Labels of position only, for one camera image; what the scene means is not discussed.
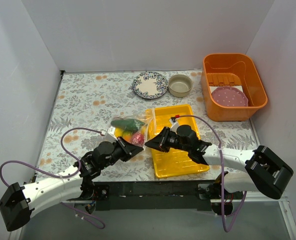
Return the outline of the red pomegranate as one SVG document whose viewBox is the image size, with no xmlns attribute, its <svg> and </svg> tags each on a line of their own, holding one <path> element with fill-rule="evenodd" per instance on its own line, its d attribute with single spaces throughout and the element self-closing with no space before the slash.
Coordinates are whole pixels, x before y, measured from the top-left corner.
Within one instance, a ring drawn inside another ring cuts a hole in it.
<svg viewBox="0 0 296 240">
<path fill-rule="evenodd" d="M 142 147 L 145 142 L 145 137 L 140 132 L 135 133 L 131 138 L 131 144 Z"/>
</svg>

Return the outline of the clear zip top bag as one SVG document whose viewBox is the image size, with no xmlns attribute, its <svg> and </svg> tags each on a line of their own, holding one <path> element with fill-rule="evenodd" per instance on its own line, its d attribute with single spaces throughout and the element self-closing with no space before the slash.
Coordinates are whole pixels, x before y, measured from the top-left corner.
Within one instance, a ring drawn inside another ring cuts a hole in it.
<svg viewBox="0 0 296 240">
<path fill-rule="evenodd" d="M 148 140 L 149 126 L 155 121 L 155 109 L 146 109 L 143 112 L 131 115 L 115 115 L 110 121 L 107 138 L 117 140 L 123 138 L 126 142 L 145 148 Z"/>
</svg>

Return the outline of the green cucumber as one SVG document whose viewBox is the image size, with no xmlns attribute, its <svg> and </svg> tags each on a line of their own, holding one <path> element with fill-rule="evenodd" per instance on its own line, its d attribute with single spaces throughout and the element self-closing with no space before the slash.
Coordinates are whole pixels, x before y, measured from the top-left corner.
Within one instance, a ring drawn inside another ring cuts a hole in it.
<svg viewBox="0 0 296 240">
<path fill-rule="evenodd" d="M 145 123 L 134 118 L 120 118 L 112 120 L 111 125 L 124 131 L 137 132 Z"/>
</svg>

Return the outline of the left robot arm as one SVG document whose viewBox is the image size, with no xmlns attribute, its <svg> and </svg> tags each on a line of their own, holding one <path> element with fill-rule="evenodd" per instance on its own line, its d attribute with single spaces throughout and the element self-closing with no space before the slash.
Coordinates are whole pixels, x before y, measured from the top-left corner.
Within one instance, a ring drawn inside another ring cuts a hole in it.
<svg viewBox="0 0 296 240">
<path fill-rule="evenodd" d="M 142 151 L 141 146 L 118 137 L 115 142 L 101 142 L 57 177 L 24 185 L 17 182 L 9 185 L 0 199 L 0 212 L 7 231 L 23 227 L 39 212 L 61 202 L 79 197 L 89 200 L 94 194 L 92 180 L 102 170 L 117 161 L 127 162 Z"/>
</svg>

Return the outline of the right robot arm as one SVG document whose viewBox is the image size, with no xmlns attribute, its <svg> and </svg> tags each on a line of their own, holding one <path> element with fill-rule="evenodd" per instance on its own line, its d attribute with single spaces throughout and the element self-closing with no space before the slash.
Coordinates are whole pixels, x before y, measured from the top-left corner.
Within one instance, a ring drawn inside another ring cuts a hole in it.
<svg viewBox="0 0 296 240">
<path fill-rule="evenodd" d="M 250 191 L 278 200 L 293 176 L 292 168 L 266 146 L 260 145 L 255 150 L 219 148 L 200 140 L 189 125 L 181 125 L 176 131 L 164 127 L 145 146 L 165 153 L 170 149 L 185 151 L 197 164 L 235 169 L 214 186 L 220 199 L 234 192 Z"/>
</svg>

